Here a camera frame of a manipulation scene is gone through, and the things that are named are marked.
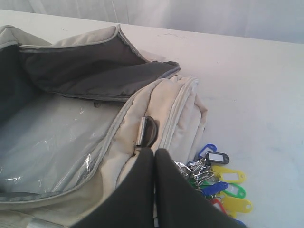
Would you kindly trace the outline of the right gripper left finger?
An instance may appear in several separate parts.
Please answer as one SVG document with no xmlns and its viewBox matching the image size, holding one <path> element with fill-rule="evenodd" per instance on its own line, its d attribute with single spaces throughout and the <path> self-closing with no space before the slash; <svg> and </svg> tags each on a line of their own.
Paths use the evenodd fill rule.
<svg viewBox="0 0 304 228">
<path fill-rule="evenodd" d="M 119 187 L 74 228 L 153 228 L 154 156 L 141 149 Z"/>
</svg>

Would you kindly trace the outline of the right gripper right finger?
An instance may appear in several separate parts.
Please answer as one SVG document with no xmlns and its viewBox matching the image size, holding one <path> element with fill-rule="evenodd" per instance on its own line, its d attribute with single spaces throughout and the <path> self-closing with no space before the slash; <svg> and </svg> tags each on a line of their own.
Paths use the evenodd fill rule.
<svg viewBox="0 0 304 228">
<path fill-rule="evenodd" d="M 154 157 L 156 208 L 161 228 L 244 228 L 215 208 L 178 171 L 166 149 Z"/>
</svg>

